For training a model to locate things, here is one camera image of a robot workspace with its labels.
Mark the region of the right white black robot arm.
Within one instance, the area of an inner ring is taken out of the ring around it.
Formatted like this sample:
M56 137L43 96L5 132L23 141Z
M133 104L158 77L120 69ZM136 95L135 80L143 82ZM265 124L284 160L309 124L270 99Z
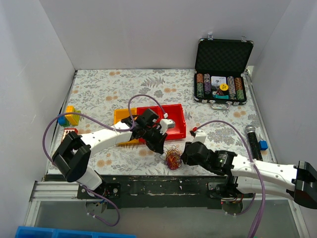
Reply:
M210 194L214 198L261 193L284 197L306 208L317 207L317 171L308 162L280 165L250 161L234 152L214 152L201 142L187 142L181 160L226 177L225 183L212 187Z

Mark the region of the yellow plastic bin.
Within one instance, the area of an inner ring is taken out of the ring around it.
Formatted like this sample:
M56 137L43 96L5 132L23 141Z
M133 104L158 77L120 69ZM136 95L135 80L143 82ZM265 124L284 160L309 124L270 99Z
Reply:
M114 110L114 124L118 123L124 118L130 117L128 109L116 109ZM119 143L118 146L129 146L129 145L134 145L138 144L139 140L138 139L133 139L128 142L122 142Z

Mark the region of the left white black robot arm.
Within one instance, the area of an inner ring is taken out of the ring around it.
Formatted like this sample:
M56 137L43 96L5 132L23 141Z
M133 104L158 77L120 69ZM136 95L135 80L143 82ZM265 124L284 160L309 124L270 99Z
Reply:
M168 119L167 114L160 119L153 110L147 109L141 115L127 117L106 129L81 135L69 132L52 161L67 182L77 182L88 188L94 198L101 198L105 194L106 183L88 166L91 157L106 148L139 138L145 140L151 151L163 154L167 131L174 126L174 121Z

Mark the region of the colourful wire ball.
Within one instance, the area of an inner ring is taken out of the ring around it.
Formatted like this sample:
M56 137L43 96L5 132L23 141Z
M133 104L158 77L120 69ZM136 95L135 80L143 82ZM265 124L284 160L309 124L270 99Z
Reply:
M166 148L163 155L164 163L170 170L174 171L182 166L182 152L175 145L172 145L170 148Z

